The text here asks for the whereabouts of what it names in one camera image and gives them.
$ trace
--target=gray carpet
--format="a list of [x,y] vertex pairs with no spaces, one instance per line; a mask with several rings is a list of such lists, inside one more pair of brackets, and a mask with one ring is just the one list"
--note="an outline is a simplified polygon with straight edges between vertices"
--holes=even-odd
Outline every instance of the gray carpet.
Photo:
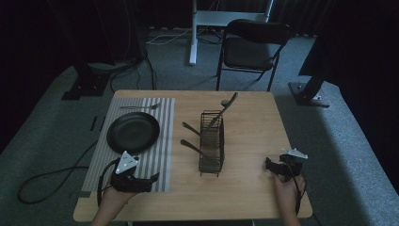
[[[181,31],[151,32],[151,36]],[[215,37],[203,36],[217,41]],[[399,198],[377,162],[359,125],[350,113],[337,87],[325,83],[322,91],[329,108],[298,106],[289,82],[307,82],[297,76],[314,39],[291,39],[282,51],[271,92],[275,95],[288,138],[293,148],[306,153],[304,163],[313,212],[321,225],[399,225]],[[189,39],[163,45],[147,45],[156,70],[157,89],[215,90],[219,45],[200,42],[197,65],[188,65]],[[97,68],[109,66],[94,64]],[[221,90],[265,90],[267,73],[257,75],[224,73]],[[71,167],[93,144],[101,129],[113,92],[108,87],[102,97],[82,97],[61,101],[76,78],[70,67],[48,88],[15,138],[0,156],[0,225],[88,225],[73,220],[72,214],[86,169],[77,169],[57,193],[44,202],[23,204],[17,191],[26,179],[40,173]],[[112,82],[117,89],[151,89],[149,64],[120,73]],[[92,127],[93,118],[97,123]],[[88,166],[94,149],[80,162]],[[49,194],[67,175],[62,172],[30,183],[23,192],[28,200]],[[281,225],[279,219],[256,219],[257,226]],[[201,225],[247,225],[247,221],[202,222]],[[303,225],[319,225],[315,218],[302,219]],[[137,223],[134,225],[152,225]],[[171,222],[161,225],[200,225]]]

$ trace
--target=human hand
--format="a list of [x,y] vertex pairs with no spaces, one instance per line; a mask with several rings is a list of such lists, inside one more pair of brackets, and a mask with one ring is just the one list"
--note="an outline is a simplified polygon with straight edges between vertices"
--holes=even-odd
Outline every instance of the human hand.
[[113,186],[109,186],[103,193],[103,199],[100,203],[99,210],[91,221],[91,225],[108,225],[123,209],[123,206],[136,194],[137,193],[120,192]]
[[[297,189],[293,179],[288,182],[282,183],[278,175],[272,172],[274,179],[274,187],[277,198],[277,205],[279,207],[279,212],[287,225],[300,225],[299,219],[296,216],[296,202],[297,200]],[[297,176],[296,182],[298,184],[301,194],[305,189],[305,180],[302,176]]]

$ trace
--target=metal stand base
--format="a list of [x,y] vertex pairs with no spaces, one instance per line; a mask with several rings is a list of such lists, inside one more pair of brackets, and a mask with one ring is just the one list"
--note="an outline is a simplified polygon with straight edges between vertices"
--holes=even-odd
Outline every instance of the metal stand base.
[[82,85],[79,76],[76,78],[70,91],[66,91],[61,100],[77,101],[81,96],[103,96],[111,73],[93,73],[96,79],[91,84]]
[[306,83],[288,83],[297,105],[329,107],[329,102],[324,99],[326,95],[322,90],[319,90],[310,100],[302,98],[301,91],[306,85]]

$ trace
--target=fork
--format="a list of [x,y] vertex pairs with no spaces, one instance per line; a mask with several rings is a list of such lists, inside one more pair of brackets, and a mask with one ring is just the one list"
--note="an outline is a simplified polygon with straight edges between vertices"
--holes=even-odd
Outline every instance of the fork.
[[120,109],[139,109],[139,108],[148,108],[151,110],[156,109],[161,103],[157,103],[155,105],[149,105],[149,106],[120,106]]

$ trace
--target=black chair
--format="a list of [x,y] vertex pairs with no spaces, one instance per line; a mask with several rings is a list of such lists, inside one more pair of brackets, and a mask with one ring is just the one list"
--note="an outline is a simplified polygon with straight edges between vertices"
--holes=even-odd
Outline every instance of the black chair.
[[272,70],[267,87],[267,91],[270,91],[279,64],[279,52],[291,36],[291,29],[287,24],[245,19],[230,22],[223,34],[216,73],[216,90],[219,90],[222,70],[260,73],[257,81],[266,71]]

